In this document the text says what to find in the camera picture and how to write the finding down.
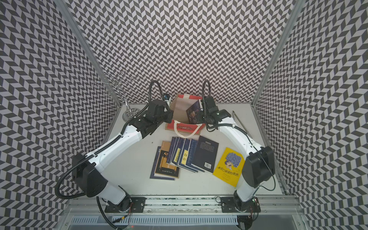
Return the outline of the red burlap Christmas bag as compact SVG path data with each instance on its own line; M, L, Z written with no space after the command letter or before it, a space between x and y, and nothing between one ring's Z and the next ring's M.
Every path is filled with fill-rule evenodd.
M179 137L184 139L190 139L194 135L200 135L205 124L190 124L186 111L201 99L202 97L200 96L178 94L170 104L170 109L173 110L173 117L172 121L166 124L165 129L175 132Z

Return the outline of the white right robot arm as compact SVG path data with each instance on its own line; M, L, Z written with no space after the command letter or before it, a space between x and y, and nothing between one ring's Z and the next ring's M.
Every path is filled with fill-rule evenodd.
M244 158L241 181L234 192L233 200L239 212L246 212L259 187L269 179L275 179L274 152L269 146L263 147L255 142L247 131L238 126L227 110L218 109L212 96L204 96L202 105L206 127L223 133Z

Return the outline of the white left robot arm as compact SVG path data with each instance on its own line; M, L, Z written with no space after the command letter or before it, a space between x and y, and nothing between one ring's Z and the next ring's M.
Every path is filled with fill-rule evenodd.
M151 135L162 123L171 123L173 110L168 99L155 99L146 104L140 114L125 123L122 131L112 140L87 154L77 154L72 158L72 167L58 180L55 195L61 199L74 199L81 196L99 197L117 206L120 212L131 205L130 195L120 186L109 182L102 172L130 146ZM60 187L71 174L73 181L82 190L74 195L64 195Z

